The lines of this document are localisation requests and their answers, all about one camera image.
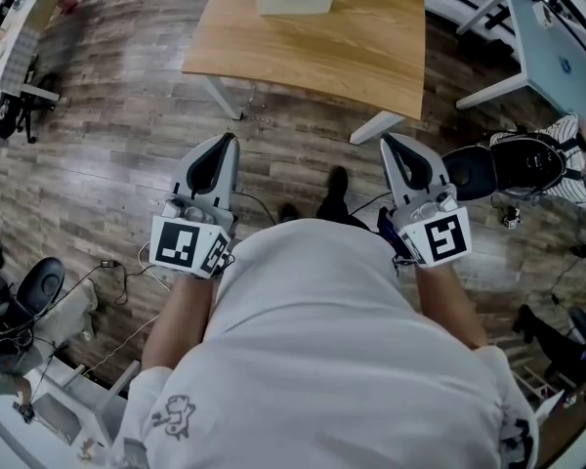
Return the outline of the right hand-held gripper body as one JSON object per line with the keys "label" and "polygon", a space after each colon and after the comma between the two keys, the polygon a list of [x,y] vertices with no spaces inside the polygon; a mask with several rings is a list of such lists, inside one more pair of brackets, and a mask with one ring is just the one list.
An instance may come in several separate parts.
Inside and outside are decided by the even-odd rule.
{"label": "right hand-held gripper body", "polygon": [[468,211],[453,185],[418,192],[392,212],[394,230],[421,267],[436,267],[472,251]]}

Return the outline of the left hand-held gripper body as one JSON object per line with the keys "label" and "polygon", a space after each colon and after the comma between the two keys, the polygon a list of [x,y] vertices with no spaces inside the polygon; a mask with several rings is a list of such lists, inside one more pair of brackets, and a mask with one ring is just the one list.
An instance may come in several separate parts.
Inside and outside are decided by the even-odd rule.
{"label": "left hand-held gripper body", "polygon": [[175,184],[163,210],[152,218],[151,264],[208,279],[218,275],[230,257],[235,215],[233,187],[193,195]]}

